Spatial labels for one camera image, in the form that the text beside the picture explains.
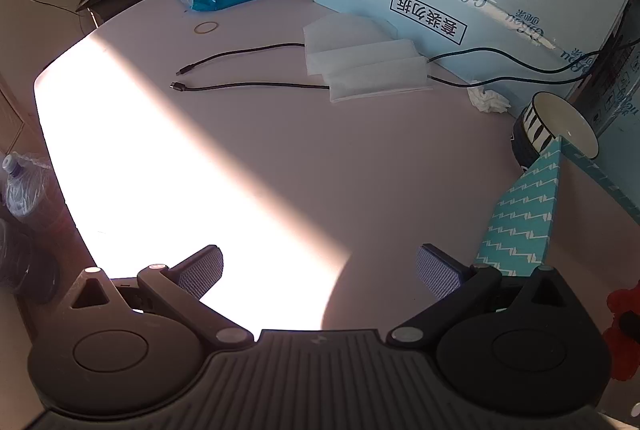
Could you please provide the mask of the teal patterned gift box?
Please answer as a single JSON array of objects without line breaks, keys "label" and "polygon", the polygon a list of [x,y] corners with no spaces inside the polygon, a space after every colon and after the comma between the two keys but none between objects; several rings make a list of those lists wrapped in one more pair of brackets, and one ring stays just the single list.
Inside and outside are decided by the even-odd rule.
[{"label": "teal patterned gift box", "polygon": [[546,260],[559,203],[562,164],[570,162],[590,183],[639,223],[639,208],[572,143],[559,136],[501,196],[474,263],[497,268],[504,276],[527,277]]}]

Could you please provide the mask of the red flower object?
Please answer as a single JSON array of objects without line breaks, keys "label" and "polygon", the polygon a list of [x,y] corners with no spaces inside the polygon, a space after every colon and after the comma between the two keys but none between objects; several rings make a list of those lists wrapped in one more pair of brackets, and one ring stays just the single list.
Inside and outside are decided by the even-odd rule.
[{"label": "red flower object", "polygon": [[611,355],[611,378],[628,381],[639,368],[639,285],[608,295],[612,324],[603,332]]}]

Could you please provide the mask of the crumpled white tissue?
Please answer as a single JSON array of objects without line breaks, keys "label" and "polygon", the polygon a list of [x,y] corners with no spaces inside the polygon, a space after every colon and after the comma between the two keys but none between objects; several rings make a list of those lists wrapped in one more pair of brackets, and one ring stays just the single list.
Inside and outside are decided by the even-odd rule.
[{"label": "crumpled white tissue", "polygon": [[480,112],[504,113],[511,108],[510,101],[494,90],[472,87],[468,90],[468,96],[472,106]]}]

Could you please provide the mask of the plastic water bottle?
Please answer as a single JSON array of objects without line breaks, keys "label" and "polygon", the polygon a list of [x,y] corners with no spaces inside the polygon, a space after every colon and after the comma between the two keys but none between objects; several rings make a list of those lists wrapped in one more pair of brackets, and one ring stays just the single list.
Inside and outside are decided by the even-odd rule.
[{"label": "plastic water bottle", "polygon": [[2,161],[6,172],[6,208],[32,229],[43,229],[52,221],[49,197],[52,172],[47,163],[9,153]]}]

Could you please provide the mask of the black white striped bowl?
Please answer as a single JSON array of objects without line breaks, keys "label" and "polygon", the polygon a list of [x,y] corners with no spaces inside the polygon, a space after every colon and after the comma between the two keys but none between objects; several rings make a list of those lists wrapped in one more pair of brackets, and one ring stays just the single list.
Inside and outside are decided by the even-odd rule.
[{"label": "black white striped bowl", "polygon": [[512,129],[512,153],[521,169],[527,171],[558,136],[590,160],[600,153],[596,134],[572,104],[558,95],[538,92]]}]

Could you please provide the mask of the white foam packing sheets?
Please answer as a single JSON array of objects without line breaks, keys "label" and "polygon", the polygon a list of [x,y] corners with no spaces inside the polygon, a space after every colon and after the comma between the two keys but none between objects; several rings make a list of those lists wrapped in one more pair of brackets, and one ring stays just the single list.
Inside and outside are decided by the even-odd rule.
[{"label": "white foam packing sheets", "polygon": [[329,87],[330,101],[427,90],[430,69],[413,41],[349,14],[325,16],[303,28],[306,67]]}]

